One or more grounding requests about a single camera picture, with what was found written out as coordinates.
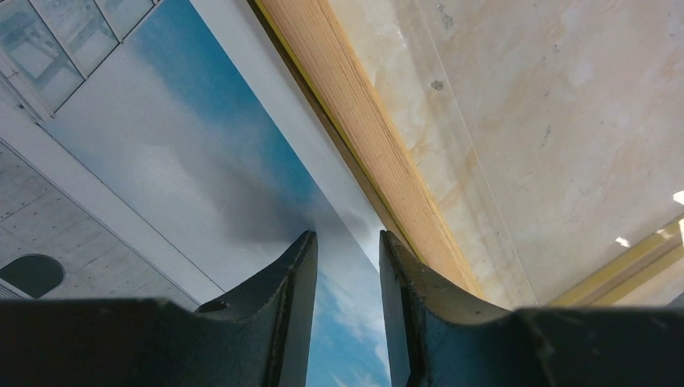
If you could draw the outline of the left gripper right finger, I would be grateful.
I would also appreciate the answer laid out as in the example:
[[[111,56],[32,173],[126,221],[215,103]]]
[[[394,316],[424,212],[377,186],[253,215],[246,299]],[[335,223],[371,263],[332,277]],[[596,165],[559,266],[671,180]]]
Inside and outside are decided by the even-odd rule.
[[[508,310],[455,285],[380,233],[382,306],[393,386],[512,386]]]

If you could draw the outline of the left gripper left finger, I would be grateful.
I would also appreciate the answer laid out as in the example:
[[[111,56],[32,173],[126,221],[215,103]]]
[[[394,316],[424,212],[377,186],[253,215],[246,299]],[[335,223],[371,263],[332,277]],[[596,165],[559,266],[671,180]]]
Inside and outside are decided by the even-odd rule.
[[[318,244],[303,232],[273,263],[196,313],[211,322],[203,386],[303,386]]]

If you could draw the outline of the building photo print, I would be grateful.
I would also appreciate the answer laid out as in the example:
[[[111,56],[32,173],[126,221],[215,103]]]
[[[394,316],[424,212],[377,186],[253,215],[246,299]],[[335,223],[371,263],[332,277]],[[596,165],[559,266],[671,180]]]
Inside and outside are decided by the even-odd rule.
[[[2,385],[203,386],[196,313],[303,232],[303,386],[387,386],[377,267],[289,135],[321,126],[244,1],[1,4]]]

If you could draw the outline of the yellow wooden picture frame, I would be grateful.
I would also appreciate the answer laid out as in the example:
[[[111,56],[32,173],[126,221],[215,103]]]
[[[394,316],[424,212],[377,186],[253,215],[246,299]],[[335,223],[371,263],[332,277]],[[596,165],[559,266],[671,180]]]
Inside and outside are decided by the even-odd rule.
[[[438,273],[507,309],[682,301],[682,2],[257,8]]]

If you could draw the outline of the brown cardboard backing board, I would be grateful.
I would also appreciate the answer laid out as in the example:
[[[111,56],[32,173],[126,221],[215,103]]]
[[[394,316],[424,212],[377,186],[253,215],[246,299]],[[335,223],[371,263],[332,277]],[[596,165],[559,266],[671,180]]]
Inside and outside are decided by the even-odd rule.
[[[353,144],[374,145],[369,137],[379,122],[361,117],[370,98],[355,99],[347,77],[366,80],[332,9],[326,1],[251,1],[256,17],[273,41],[320,122],[317,135],[289,135],[315,182],[353,234],[374,267],[380,264],[380,232],[404,238],[402,224],[385,196],[382,174],[391,167],[364,161]]]

